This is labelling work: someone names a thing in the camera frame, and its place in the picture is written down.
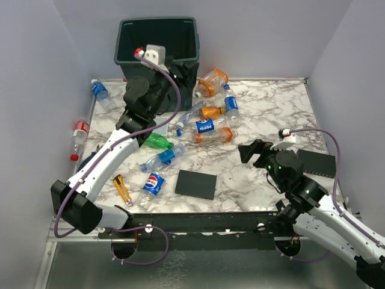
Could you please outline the orange flower label bottle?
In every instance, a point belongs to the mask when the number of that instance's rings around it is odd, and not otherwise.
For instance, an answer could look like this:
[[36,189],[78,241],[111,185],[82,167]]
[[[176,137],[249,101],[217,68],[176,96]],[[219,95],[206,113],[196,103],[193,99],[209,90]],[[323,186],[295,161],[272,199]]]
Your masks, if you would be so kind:
[[192,138],[192,140],[194,143],[202,143],[208,141],[230,142],[236,136],[236,130],[229,127],[223,127],[202,134],[197,134]]

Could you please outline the clear crushed water bottle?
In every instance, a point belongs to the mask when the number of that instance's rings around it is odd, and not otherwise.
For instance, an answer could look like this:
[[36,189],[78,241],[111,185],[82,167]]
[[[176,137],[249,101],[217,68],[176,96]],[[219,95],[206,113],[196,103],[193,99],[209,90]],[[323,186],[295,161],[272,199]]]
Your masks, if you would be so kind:
[[178,118],[176,122],[177,129],[184,129],[186,124],[191,120],[193,116],[195,116],[201,108],[207,106],[206,101],[199,101],[195,105],[193,105],[188,111],[184,112],[183,115]]

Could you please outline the small orange juice bottle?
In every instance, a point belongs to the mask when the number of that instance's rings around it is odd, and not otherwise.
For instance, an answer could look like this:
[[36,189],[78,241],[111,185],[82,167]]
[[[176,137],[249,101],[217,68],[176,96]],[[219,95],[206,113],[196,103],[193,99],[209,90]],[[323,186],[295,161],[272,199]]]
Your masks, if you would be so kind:
[[199,118],[202,120],[216,119],[225,114],[225,107],[209,106],[199,109]]

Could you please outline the blue label water bottle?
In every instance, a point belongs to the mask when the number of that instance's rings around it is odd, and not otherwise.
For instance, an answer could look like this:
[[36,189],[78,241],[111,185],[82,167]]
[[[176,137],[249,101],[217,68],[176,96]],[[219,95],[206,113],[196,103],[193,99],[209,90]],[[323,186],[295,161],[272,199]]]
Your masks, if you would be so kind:
[[224,96],[225,96],[224,98],[225,115],[233,123],[239,122],[241,120],[241,116],[239,113],[239,108],[235,97],[235,93],[228,84],[223,85],[223,89],[224,89]]

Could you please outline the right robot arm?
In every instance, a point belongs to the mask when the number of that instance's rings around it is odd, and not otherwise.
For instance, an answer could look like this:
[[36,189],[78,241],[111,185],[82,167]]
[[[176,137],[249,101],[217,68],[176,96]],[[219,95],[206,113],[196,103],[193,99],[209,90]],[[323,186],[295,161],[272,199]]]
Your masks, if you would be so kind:
[[238,146],[242,163],[253,155],[256,168],[265,169],[289,205],[277,216],[282,235],[293,232],[320,244],[356,270],[371,288],[384,288],[384,237],[340,206],[321,184],[304,174],[303,163],[292,150],[277,150],[255,140]]

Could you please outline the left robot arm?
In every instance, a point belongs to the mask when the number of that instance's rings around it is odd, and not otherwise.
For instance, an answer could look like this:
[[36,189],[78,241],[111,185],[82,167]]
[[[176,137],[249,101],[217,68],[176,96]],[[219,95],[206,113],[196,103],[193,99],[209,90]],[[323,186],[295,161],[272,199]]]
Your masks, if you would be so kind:
[[64,220],[73,231],[88,234],[96,228],[109,228],[124,238],[131,234],[131,215],[122,207],[103,207],[95,201],[117,168],[140,148],[150,133],[158,128],[155,122],[164,99],[173,89],[176,92],[178,111],[181,105],[181,87],[194,88],[199,63],[174,61],[166,58],[165,68],[136,55],[147,69],[145,76],[127,79],[123,96],[125,110],[106,143],[97,154],[68,181],[55,181],[51,196],[56,220]]

